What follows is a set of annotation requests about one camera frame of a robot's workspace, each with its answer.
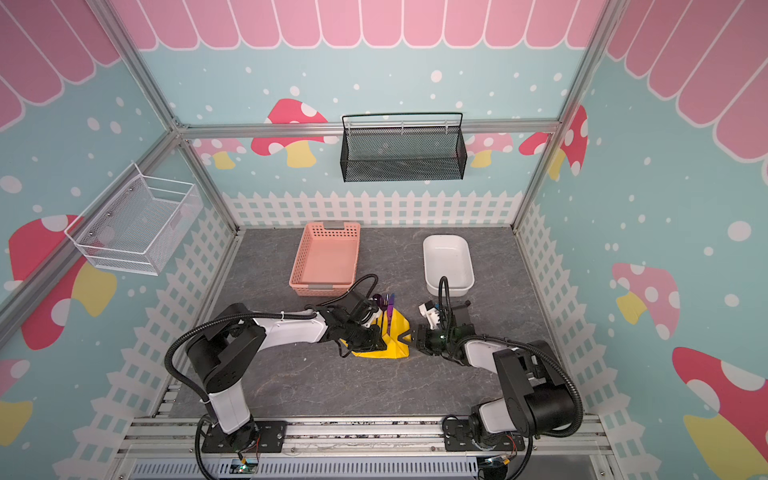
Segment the purple metal spoon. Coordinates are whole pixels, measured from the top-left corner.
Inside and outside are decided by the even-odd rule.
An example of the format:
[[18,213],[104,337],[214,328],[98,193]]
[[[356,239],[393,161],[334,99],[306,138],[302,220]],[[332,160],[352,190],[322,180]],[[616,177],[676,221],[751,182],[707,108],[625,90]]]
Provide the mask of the purple metal spoon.
[[382,312],[384,312],[384,309],[383,309],[383,307],[384,307],[384,304],[383,304],[383,297],[384,297],[384,295],[381,295],[381,294],[374,294],[374,295],[372,296],[372,299],[375,301],[375,303],[377,304],[378,308],[379,308],[379,309],[380,309]]

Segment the yellow paper napkin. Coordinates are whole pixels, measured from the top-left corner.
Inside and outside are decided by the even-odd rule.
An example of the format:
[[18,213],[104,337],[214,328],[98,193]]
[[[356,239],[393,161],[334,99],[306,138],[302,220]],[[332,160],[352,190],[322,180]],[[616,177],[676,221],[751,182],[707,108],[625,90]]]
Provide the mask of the yellow paper napkin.
[[377,323],[382,330],[383,339],[387,344],[387,349],[384,351],[371,352],[371,353],[353,353],[356,357],[369,358],[369,359],[401,359],[407,358],[410,354],[409,346],[406,342],[399,340],[400,335],[409,335],[410,324],[408,320],[394,308],[393,324],[391,334],[386,333],[387,329],[387,315],[382,313],[381,317],[374,322],[366,324],[366,326],[372,323]]

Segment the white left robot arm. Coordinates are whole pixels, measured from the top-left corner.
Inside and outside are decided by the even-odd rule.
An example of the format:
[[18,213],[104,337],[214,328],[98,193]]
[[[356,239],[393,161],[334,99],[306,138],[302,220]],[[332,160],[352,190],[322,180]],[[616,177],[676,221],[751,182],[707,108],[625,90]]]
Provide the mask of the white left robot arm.
[[376,319],[378,276],[366,274],[340,296],[298,312],[259,312],[242,303],[183,333],[168,347],[164,367],[194,391],[206,413],[197,422],[194,455],[200,474],[214,476],[202,459],[203,428],[219,431],[243,467],[244,453],[259,446],[260,427],[245,400],[242,379],[257,353],[288,344],[334,342],[339,356],[387,349]]

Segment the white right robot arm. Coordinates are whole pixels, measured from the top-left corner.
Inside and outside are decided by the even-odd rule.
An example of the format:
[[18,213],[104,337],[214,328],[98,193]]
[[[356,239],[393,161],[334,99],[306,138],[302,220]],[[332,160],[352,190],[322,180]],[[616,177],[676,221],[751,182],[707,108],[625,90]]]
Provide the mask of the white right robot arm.
[[480,479],[517,479],[529,465],[535,440],[579,431],[584,405],[575,382],[550,345],[477,332],[470,301],[452,301],[447,277],[437,299],[419,307],[424,323],[399,335],[419,352],[496,376],[501,397],[472,407],[469,415],[441,421],[445,447],[479,452]]

